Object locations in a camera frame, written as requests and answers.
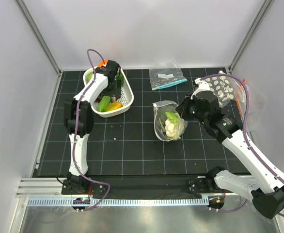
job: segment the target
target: white wall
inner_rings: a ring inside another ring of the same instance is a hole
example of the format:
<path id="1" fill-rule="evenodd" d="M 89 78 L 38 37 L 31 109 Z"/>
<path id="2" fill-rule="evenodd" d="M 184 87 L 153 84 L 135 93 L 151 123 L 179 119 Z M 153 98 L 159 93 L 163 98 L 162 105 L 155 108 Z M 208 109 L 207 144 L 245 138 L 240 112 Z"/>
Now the white wall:
<path id="1" fill-rule="evenodd" d="M 284 0 L 271 5 L 234 74 L 268 97 L 257 144 L 284 171 Z"/>
<path id="2" fill-rule="evenodd" d="M 89 68 L 88 48 L 126 68 L 228 66 L 262 2 L 25 0 L 62 70 Z"/>
<path id="3" fill-rule="evenodd" d="M 34 165 L 57 74 L 12 0 L 0 1 L 0 233 Z"/>

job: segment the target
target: white plastic basket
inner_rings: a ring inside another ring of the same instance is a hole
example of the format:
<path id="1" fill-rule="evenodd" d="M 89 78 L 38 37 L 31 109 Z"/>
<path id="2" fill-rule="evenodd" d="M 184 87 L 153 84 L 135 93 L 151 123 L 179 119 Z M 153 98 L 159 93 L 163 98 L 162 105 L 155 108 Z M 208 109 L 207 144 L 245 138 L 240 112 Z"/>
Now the white plastic basket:
<path id="1" fill-rule="evenodd" d="M 86 85 L 86 78 L 87 78 L 87 76 L 92 71 L 93 71 L 92 68 L 87 70 L 87 71 L 85 71 L 85 73 L 83 75 L 84 85 Z M 97 113 L 99 116 L 101 116 L 101 117 L 104 117 L 104 118 L 106 118 L 106 117 L 113 117 L 113 116 L 119 115 L 121 113 L 124 113 L 125 111 L 127 111 L 130 108 L 131 104 L 133 103 L 134 97 L 133 97 L 133 93 L 132 93 L 132 90 L 130 88 L 130 85 L 128 83 L 127 77 L 124 74 L 124 71 L 122 69 L 121 69 L 121 72 L 122 72 L 122 74 L 124 76 L 124 85 L 121 88 L 121 97 L 119 99 L 117 99 L 116 101 L 122 103 L 123 106 L 121 108 L 119 108 L 119 109 L 115 109 L 115 110 L 112 110 L 112 111 L 99 112 L 99 111 L 97 111 L 98 103 L 95 102 L 92 105 L 92 110 L 95 113 Z"/>

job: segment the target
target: black table surface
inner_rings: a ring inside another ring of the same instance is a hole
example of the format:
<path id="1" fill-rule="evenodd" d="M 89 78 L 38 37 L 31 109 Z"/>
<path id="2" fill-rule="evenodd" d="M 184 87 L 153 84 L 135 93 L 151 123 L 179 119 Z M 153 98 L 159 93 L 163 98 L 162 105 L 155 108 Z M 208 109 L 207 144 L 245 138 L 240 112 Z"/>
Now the black table surface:
<path id="1" fill-rule="evenodd" d="M 157 91 L 151 89 L 148 69 L 124 70 L 134 94 L 133 104 L 117 116 L 102 118 L 94 114 L 95 125 L 87 144 L 88 175 L 202 174 L 215 166 L 232 173 L 247 173 L 243 164 L 195 120 L 188 123 L 177 141 L 162 142 L 154 133 L 154 102 L 181 103 L 186 94 L 193 92 L 195 78 L 219 70 L 226 72 L 225 68 L 182 69 L 187 82 Z M 82 90 L 84 72 L 63 72 L 34 177 L 55 177 L 68 172 L 70 140 L 63 125 L 63 103 Z M 223 112 L 240 118 L 235 102 L 225 106 Z"/>

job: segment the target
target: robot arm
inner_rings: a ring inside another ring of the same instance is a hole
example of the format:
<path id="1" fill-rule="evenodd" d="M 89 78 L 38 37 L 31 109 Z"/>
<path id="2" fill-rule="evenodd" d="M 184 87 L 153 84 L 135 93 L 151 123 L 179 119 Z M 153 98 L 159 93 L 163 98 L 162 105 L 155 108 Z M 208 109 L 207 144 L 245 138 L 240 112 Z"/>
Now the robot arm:
<path id="1" fill-rule="evenodd" d="M 83 179 L 77 171 L 73 162 L 73 143 L 74 131 L 76 125 L 76 107 L 78 100 L 82 97 L 79 106 L 79 122 L 78 133 L 76 137 L 75 159 L 81 172 L 85 175 L 88 171 L 87 166 L 87 141 L 89 133 L 94 126 L 93 112 L 91 105 L 104 92 L 104 95 L 119 98 L 120 81 L 116 80 L 116 76 L 121 72 L 121 68 L 115 61 L 109 60 L 103 67 L 95 69 L 96 79 L 91 80 L 83 88 L 83 90 L 73 97 L 72 100 L 64 102 L 64 126 L 70 138 L 71 144 L 71 164 L 67 174 L 67 180 L 63 183 L 69 192 L 80 191 L 81 193 L 88 189 L 89 183 Z"/>
<path id="2" fill-rule="evenodd" d="M 207 82 L 196 79 L 195 83 L 198 88 L 191 96 L 186 96 L 176 110 L 183 118 L 195 118 L 202 123 L 208 134 L 228 148 L 255 180 L 239 177 L 220 167 L 212 169 L 206 176 L 211 178 L 218 188 L 243 196 L 252 201 L 262 215 L 273 218 L 284 209 L 284 184 L 248 149 L 243 137 L 242 122 L 221 113 L 218 98 L 210 91 Z M 253 142 L 251 145 L 279 177 L 284 179 L 284 173 L 272 164 Z"/>

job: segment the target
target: clear plastic bag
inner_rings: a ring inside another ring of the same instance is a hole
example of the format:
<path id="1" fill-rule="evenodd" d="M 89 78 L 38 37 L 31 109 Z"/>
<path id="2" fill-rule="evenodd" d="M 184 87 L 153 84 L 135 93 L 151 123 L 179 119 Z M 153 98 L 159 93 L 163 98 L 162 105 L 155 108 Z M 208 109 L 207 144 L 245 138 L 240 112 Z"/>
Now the clear plastic bag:
<path id="1" fill-rule="evenodd" d="M 150 82 L 152 90 L 158 90 L 186 82 L 181 68 L 176 62 L 168 63 L 164 66 L 157 65 L 157 67 L 150 69 Z"/>
<path id="2" fill-rule="evenodd" d="M 220 71 L 218 77 L 207 78 L 205 81 L 219 99 L 220 107 L 223 108 L 230 100 L 235 100 L 237 95 L 243 98 L 243 93 L 239 91 L 239 84 L 233 78 L 221 76 L 220 74 L 224 74 L 224 72 Z"/>
<path id="3" fill-rule="evenodd" d="M 164 100 L 153 103 L 154 107 L 154 130 L 161 141 L 172 141 L 180 139 L 187 127 L 187 121 L 180 118 L 175 108 L 177 103 Z"/>

